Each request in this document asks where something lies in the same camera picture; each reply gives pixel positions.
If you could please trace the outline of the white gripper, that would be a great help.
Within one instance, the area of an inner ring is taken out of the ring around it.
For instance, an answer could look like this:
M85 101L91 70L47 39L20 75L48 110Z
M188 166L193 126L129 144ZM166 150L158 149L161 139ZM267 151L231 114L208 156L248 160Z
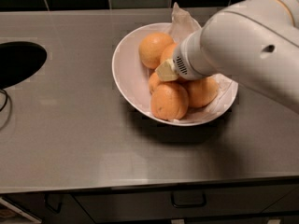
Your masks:
M201 34L198 30L188 35L175 48L173 60L166 59L155 69L161 81L175 81L178 75L186 80L196 80L212 74L212 66L201 50Z

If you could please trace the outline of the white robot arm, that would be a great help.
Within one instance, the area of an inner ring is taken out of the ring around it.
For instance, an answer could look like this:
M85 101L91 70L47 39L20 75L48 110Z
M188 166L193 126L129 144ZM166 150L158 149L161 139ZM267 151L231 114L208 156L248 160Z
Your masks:
M299 113L299 0L245 0L221 10L156 73L162 81L222 74Z

